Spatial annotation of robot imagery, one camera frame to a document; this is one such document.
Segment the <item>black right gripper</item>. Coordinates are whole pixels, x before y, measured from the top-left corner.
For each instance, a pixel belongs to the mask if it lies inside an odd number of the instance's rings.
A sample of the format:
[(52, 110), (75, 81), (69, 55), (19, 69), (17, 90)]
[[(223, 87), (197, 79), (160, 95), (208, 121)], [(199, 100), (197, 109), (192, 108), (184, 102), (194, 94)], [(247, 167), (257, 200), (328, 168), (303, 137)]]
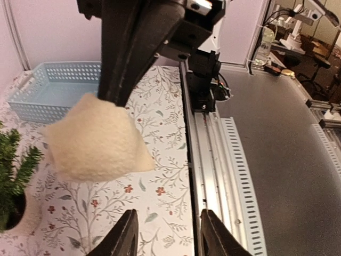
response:
[(159, 56), (185, 60), (217, 32), (226, 1), (77, 1), (102, 21), (100, 100), (123, 107)]

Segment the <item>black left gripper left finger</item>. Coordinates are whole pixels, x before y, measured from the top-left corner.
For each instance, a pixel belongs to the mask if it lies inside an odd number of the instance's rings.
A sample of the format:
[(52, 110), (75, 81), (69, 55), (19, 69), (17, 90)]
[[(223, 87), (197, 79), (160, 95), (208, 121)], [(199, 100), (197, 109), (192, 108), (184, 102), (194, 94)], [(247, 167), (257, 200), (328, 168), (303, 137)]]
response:
[(87, 256), (137, 255), (139, 220), (135, 209), (126, 210), (104, 239)]

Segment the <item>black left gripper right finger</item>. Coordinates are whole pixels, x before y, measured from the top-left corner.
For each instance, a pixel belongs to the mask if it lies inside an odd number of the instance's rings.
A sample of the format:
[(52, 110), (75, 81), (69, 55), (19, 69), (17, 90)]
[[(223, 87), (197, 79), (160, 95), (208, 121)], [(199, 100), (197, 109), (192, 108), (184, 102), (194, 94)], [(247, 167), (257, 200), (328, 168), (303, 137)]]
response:
[(203, 255), (251, 256), (212, 210), (201, 212), (200, 236)]

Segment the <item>white ribbed plant pot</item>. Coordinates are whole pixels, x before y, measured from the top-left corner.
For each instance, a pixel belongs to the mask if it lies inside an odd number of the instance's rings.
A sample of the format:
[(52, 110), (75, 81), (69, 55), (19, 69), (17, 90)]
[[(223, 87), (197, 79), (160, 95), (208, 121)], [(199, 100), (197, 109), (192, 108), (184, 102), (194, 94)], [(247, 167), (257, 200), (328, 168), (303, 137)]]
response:
[(29, 236), (42, 220), (42, 205), (30, 192), (14, 197), (15, 211), (1, 218), (1, 234)]

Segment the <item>beige ribbon bow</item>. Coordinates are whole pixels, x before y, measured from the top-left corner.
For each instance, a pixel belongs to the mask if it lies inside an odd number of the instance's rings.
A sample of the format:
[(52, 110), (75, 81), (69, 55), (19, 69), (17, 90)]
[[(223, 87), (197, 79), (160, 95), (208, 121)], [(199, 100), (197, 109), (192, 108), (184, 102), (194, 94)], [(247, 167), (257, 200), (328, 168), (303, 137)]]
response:
[(155, 162), (124, 107), (87, 93), (44, 135), (59, 177), (72, 182), (106, 182), (148, 172)]

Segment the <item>small green christmas tree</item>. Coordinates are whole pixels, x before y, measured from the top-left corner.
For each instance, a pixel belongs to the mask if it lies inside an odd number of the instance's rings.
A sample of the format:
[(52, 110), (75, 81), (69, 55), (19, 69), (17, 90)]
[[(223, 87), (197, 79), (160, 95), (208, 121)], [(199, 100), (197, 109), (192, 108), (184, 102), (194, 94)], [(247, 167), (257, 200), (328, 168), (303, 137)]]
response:
[(20, 141), (17, 129), (4, 130), (1, 123), (1, 218), (15, 211), (14, 197), (25, 193), (43, 157), (36, 146), (28, 146), (19, 154)]

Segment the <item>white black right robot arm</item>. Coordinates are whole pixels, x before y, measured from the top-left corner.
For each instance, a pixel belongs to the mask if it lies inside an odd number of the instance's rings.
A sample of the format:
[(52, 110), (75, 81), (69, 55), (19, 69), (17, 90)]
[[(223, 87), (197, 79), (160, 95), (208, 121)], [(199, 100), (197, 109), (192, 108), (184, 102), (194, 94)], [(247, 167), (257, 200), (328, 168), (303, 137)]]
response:
[(101, 19), (98, 98), (118, 107), (160, 57), (187, 65), (193, 111), (214, 111), (228, 98), (218, 79), (219, 35), (228, 1), (78, 1), (87, 19)]

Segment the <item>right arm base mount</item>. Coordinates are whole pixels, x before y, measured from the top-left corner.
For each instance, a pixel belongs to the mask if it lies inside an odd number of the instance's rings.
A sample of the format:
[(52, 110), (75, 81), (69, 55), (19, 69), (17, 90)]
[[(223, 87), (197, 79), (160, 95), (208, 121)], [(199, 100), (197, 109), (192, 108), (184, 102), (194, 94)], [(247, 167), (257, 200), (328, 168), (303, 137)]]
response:
[(219, 56), (215, 51), (196, 50), (188, 58), (185, 77), (193, 112), (214, 112), (217, 101), (231, 98), (228, 83), (220, 73), (222, 63)]

